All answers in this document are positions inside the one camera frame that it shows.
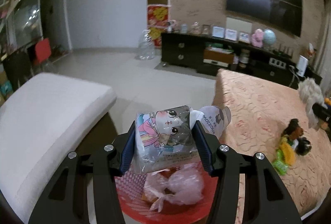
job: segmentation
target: white floor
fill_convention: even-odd
[[[160,56],[140,61],[134,53],[82,50],[56,62],[62,75],[112,86],[117,101],[110,115],[118,133],[127,132],[137,113],[189,105],[211,105],[215,80],[154,69]]]

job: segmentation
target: red chair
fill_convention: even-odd
[[[41,66],[43,72],[55,73],[55,67],[52,62],[49,60],[49,57],[52,54],[51,46],[49,45],[49,39],[45,38],[42,41],[39,41],[35,48],[36,52],[36,64]]]

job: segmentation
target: pink plush toy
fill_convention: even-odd
[[[255,30],[255,33],[252,34],[252,45],[258,48],[263,46],[263,31],[261,29]]]

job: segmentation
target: globe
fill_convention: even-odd
[[[276,35],[273,31],[266,29],[263,34],[263,45],[271,47],[276,42]]]

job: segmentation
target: white furry toy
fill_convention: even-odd
[[[299,83],[297,91],[299,92],[300,100],[306,105],[308,127],[318,130],[318,118],[315,116],[312,106],[314,103],[325,106],[321,88],[315,83],[314,79],[307,78],[305,81]]]

